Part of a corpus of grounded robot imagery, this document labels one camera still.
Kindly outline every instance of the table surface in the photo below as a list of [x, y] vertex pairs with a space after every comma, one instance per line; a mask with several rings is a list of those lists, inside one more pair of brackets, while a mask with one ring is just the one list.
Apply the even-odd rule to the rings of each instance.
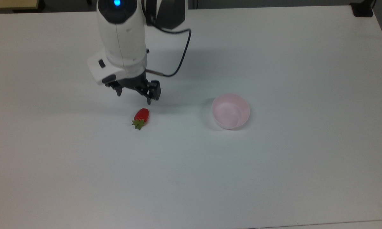
[[306, 226], [283, 226], [274, 229], [382, 229], [382, 221], [357, 222], [357, 223], [334, 223]]
[[[96, 15], [0, 15], [0, 228], [243, 229], [382, 220], [382, 32], [349, 6], [190, 10], [159, 101], [96, 85]], [[172, 72], [187, 35], [146, 28]], [[240, 129], [216, 126], [223, 93]], [[149, 123], [131, 126], [147, 107]]]
[[37, 9], [38, 0], [0, 0], [0, 9]]

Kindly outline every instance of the green calyx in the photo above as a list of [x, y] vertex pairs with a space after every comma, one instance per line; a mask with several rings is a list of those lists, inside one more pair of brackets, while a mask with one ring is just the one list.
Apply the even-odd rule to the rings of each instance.
[[141, 119], [141, 120], [136, 119], [136, 120], [133, 120], [132, 122], [133, 122], [132, 125], [134, 126], [134, 128], [138, 130], [140, 130], [145, 124], [144, 119]]

